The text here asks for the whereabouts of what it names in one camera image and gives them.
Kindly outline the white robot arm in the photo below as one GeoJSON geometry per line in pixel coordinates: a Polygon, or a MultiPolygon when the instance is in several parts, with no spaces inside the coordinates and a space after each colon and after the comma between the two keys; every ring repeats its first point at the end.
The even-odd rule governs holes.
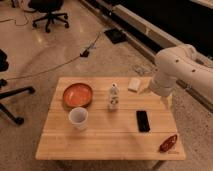
{"type": "Polygon", "coordinates": [[[168,97],[180,80],[202,95],[205,100],[199,103],[213,112],[213,68],[198,64],[197,56],[197,50],[190,44],[160,50],[155,56],[157,71],[140,93],[153,92],[168,97]]]}

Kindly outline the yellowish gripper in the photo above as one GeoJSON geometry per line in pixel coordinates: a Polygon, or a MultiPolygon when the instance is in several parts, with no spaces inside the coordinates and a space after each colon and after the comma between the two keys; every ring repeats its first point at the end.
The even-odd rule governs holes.
{"type": "Polygon", "coordinates": [[[167,110],[170,110],[172,107],[172,96],[167,97],[157,95],[150,88],[141,88],[139,94],[142,96],[153,96],[155,101],[161,103],[167,110]]]}

